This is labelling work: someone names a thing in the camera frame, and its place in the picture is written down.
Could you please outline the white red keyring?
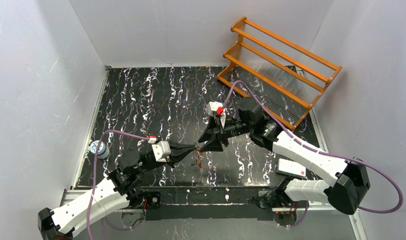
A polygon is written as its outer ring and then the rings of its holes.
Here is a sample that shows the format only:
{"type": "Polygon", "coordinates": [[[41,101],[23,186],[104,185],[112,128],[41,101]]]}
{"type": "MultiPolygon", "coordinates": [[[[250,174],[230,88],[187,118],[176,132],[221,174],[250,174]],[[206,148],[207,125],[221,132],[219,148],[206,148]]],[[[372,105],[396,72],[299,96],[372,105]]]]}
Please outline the white red keyring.
{"type": "Polygon", "coordinates": [[[192,153],[193,161],[192,166],[198,166],[200,169],[203,168],[202,160],[204,158],[204,153],[201,152],[199,146],[196,147],[196,150],[192,153]]]}

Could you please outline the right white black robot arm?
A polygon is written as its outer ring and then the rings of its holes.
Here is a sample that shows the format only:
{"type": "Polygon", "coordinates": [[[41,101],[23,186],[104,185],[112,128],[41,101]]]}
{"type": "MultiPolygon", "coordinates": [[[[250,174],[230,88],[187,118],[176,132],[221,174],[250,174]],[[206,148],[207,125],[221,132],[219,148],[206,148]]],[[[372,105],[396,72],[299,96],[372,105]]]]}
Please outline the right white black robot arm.
{"type": "Polygon", "coordinates": [[[274,191],[256,197],[258,202],[284,206],[299,201],[322,202],[353,215],[370,188],[364,165],[321,154],[320,149],[282,129],[251,97],[238,101],[238,118],[227,116],[222,103],[216,101],[206,105],[206,112],[209,122],[198,139],[203,144],[201,152],[221,152],[228,146],[229,138],[248,134],[256,145],[285,156],[320,177],[288,177],[274,191]]]}

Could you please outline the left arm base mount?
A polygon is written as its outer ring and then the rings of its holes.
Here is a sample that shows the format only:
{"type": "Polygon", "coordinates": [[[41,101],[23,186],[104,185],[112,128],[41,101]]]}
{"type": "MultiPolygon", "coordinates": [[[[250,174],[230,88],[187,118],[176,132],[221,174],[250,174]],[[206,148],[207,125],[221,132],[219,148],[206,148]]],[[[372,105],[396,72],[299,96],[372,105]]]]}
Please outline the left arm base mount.
{"type": "Polygon", "coordinates": [[[128,209],[157,210],[161,207],[161,193],[159,191],[130,192],[127,195],[128,209]]]}

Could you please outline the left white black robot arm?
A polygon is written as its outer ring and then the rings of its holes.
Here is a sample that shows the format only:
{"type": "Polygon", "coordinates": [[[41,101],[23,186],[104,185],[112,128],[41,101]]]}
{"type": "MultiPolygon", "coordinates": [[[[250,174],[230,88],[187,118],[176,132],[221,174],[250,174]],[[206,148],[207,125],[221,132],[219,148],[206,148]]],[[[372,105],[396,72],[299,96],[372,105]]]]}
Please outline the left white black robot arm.
{"type": "Polygon", "coordinates": [[[71,240],[94,222],[124,208],[158,209],[160,192],[141,187],[144,175],[164,165],[173,168],[195,150],[194,144],[162,140],[133,152],[92,189],[58,208],[42,209],[37,220],[42,238],[71,240]]]}

